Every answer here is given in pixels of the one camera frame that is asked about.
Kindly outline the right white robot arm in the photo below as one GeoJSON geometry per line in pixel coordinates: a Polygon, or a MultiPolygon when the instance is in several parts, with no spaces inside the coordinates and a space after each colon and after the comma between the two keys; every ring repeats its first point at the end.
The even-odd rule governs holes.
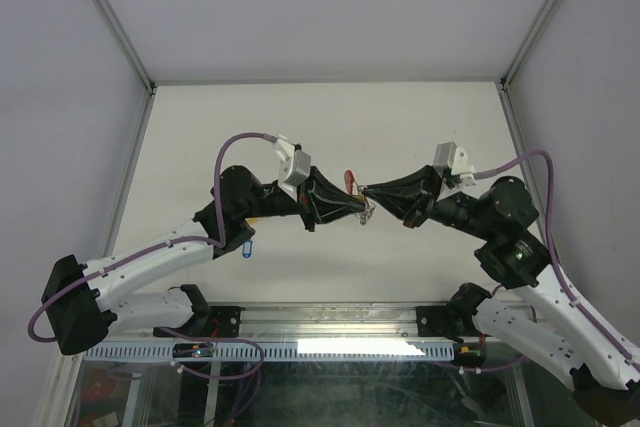
{"type": "Polygon", "coordinates": [[[441,196],[430,166],[401,179],[363,188],[408,228],[438,222],[483,240],[474,253],[484,272],[549,322],[544,327],[512,311],[487,290],[462,285],[449,300],[448,325],[497,338],[544,368],[576,403],[605,426],[639,417],[639,349],[611,324],[552,263],[529,230],[538,217],[524,183],[501,177],[481,197],[441,196]]]}

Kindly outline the red handled metal keyring holder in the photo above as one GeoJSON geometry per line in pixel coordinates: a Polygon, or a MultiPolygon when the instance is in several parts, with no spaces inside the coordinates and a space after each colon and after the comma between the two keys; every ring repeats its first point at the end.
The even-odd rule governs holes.
{"type": "Polygon", "coordinates": [[[352,170],[347,169],[344,172],[344,184],[345,190],[347,193],[358,200],[361,200],[365,204],[365,210],[360,213],[356,213],[355,216],[358,218],[361,226],[365,226],[373,217],[374,211],[376,209],[376,205],[372,203],[369,199],[367,199],[364,195],[355,195],[354,190],[356,186],[361,186],[355,178],[355,175],[352,170]]]}

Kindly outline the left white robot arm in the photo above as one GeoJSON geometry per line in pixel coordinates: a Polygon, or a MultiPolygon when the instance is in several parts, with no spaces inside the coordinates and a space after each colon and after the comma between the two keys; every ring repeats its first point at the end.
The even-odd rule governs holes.
{"type": "Polygon", "coordinates": [[[242,247],[255,233],[254,218],[298,216],[312,232],[367,208],[362,196],[339,189],[317,168],[286,191],[276,182],[261,183],[244,166],[231,166],[212,195],[191,219],[146,246],[85,263],[73,255],[55,262],[40,311],[62,354],[85,352],[116,332],[168,327],[201,334],[210,309],[197,286],[182,285],[175,294],[146,293],[144,287],[242,247]]]}

